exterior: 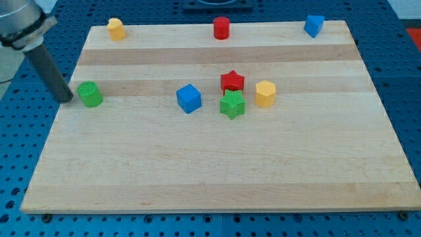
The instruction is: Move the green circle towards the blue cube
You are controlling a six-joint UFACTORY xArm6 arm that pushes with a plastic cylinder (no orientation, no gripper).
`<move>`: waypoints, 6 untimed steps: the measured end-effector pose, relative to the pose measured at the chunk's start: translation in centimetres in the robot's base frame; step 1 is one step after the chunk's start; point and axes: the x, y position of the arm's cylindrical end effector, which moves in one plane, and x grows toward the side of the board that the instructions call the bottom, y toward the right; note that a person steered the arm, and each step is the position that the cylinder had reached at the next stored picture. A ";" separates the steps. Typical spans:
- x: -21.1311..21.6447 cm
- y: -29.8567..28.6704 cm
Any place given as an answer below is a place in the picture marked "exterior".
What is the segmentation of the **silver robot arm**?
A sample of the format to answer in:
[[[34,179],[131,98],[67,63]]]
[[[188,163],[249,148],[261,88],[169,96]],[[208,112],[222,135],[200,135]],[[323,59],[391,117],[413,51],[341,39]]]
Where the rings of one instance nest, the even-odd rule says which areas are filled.
[[[1,45],[30,51],[43,43],[44,35],[57,24],[34,0],[1,0]]]

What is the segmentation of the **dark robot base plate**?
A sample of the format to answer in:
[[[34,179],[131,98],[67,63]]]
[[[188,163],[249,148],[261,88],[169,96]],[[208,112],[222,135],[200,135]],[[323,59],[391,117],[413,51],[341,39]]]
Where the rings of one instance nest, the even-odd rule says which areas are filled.
[[[253,0],[182,0],[184,12],[252,10]]]

